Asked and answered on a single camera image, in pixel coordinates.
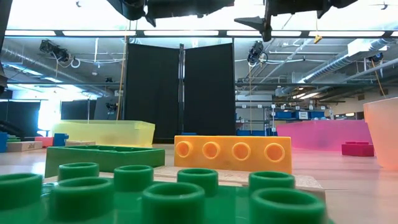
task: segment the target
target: white box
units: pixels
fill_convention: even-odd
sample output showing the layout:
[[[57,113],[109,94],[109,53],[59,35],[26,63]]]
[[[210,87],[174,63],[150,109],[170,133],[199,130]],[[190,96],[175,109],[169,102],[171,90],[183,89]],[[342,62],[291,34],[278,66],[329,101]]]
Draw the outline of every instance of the white box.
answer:
[[[26,142],[9,142],[7,143],[7,152],[23,152],[35,149],[42,149],[43,142],[41,141],[26,141]]]

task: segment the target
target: cable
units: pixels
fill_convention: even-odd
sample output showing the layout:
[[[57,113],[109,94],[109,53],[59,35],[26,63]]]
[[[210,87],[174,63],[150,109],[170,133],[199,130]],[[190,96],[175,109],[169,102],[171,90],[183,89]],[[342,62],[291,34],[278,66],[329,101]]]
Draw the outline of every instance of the cable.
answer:
[[[381,86],[381,83],[380,83],[380,80],[379,80],[379,75],[377,74],[377,70],[375,70],[374,73],[376,74],[377,82],[379,83],[379,87],[380,87],[381,93],[383,94],[383,96],[384,96],[385,98],[387,98],[387,97],[386,97],[386,94],[384,94],[384,90],[383,90],[383,88],[382,88],[382,86]]]

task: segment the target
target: ceiling light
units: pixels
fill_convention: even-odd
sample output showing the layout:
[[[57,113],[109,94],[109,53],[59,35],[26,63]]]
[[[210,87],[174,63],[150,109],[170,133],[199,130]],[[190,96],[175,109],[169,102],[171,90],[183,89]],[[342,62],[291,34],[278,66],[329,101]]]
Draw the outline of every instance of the ceiling light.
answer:
[[[311,31],[309,36],[315,37],[380,37],[384,31]]]
[[[84,31],[84,30],[70,30],[70,31],[62,31],[66,36],[91,36],[91,37],[101,37],[101,36],[120,36],[124,37],[125,35],[135,35],[136,31],[131,30],[98,30],[98,31]]]
[[[23,35],[23,36],[55,36],[52,30],[6,30],[8,35]]]
[[[217,30],[147,30],[148,36],[212,36],[218,35]]]
[[[44,79],[46,79],[46,80],[50,80],[51,82],[56,82],[56,83],[60,83],[60,82],[62,82],[61,80],[57,80],[57,79],[55,79],[55,78],[52,78],[52,77],[45,77]]]
[[[251,36],[260,37],[261,34],[258,31],[248,31],[248,30],[230,30],[226,32],[228,36]]]
[[[301,35],[301,31],[271,31],[271,36],[281,37],[298,37]]]
[[[295,96],[295,97],[300,98],[300,97],[302,97],[303,95],[305,95],[305,93],[299,94],[299,95],[297,95],[297,96]]]
[[[310,94],[308,94],[308,95],[306,95],[306,96],[301,97],[300,99],[304,100],[304,99],[311,98],[311,97],[313,97],[313,96],[315,96],[315,95],[318,95],[318,94],[319,94],[319,93],[310,93]]]

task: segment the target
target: black curtain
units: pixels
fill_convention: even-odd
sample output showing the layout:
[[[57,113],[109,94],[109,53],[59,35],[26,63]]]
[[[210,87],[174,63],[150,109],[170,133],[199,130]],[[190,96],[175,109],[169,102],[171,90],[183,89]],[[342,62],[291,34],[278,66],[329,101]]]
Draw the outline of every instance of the black curtain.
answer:
[[[1,102],[1,129],[19,137],[37,136],[40,102]]]
[[[88,100],[61,103],[61,119],[85,119],[88,114]],[[90,119],[94,119],[96,100],[90,100]]]
[[[129,44],[124,119],[155,124],[154,142],[178,130],[179,49]]]
[[[235,135],[233,45],[185,51],[184,131]]]

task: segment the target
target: orange lego brick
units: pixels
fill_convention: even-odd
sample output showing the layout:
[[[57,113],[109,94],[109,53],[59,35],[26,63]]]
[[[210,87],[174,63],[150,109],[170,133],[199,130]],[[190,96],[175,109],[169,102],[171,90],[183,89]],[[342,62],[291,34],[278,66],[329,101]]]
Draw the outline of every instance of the orange lego brick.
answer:
[[[175,136],[174,166],[292,173],[290,137]]]

